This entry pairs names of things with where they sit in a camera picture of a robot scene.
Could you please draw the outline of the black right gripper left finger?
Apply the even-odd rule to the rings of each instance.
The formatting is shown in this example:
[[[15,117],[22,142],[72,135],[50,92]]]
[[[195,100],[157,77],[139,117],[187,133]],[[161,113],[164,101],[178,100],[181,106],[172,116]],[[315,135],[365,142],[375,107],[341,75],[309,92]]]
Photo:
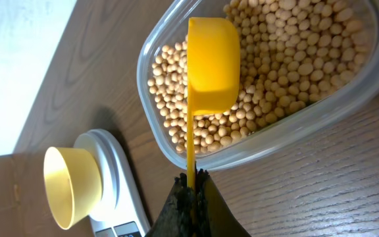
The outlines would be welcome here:
[[[187,176],[180,173],[174,178],[172,189],[163,208],[146,237],[193,236],[193,190],[187,186]]]

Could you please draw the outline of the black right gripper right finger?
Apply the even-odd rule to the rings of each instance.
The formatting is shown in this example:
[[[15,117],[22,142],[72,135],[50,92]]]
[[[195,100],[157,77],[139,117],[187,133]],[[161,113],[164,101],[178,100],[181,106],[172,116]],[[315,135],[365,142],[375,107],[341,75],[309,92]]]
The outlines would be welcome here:
[[[197,194],[197,236],[250,237],[233,216],[208,171],[200,169],[195,177]]]

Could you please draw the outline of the white kitchen scale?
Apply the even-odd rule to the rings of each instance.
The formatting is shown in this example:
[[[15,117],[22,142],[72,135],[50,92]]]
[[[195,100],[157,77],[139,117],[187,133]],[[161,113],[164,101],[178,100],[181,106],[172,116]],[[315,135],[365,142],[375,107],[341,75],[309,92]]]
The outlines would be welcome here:
[[[108,131],[93,129],[78,136],[75,148],[90,152],[101,172],[101,201],[89,214],[95,236],[145,236],[151,225],[118,140]]]

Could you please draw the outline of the yellow measuring scoop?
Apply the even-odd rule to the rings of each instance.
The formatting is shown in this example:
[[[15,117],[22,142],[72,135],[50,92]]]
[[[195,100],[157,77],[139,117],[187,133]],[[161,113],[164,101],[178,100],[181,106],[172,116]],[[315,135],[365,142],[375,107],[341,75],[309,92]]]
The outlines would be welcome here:
[[[238,96],[240,39],[235,26],[225,18],[191,17],[187,68],[187,185],[194,190],[194,117],[223,113]]]

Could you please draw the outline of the clear container of soybeans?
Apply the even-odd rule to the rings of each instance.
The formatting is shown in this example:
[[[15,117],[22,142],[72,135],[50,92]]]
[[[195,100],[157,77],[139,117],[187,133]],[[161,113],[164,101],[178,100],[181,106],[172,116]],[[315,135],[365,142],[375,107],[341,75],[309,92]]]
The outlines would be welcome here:
[[[143,45],[137,85],[160,149],[180,168],[186,167],[186,34],[195,16],[229,20],[241,43],[236,102],[193,123],[200,169],[266,157],[379,92],[379,1],[175,1]]]

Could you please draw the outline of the pale yellow bowl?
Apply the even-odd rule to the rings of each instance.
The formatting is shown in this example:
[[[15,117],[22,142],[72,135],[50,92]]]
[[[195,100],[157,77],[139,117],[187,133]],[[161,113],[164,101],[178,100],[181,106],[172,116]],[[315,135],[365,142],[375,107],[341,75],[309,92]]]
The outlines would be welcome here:
[[[63,230],[88,216],[101,201],[101,173],[93,155],[85,149],[49,147],[43,177],[51,214]]]

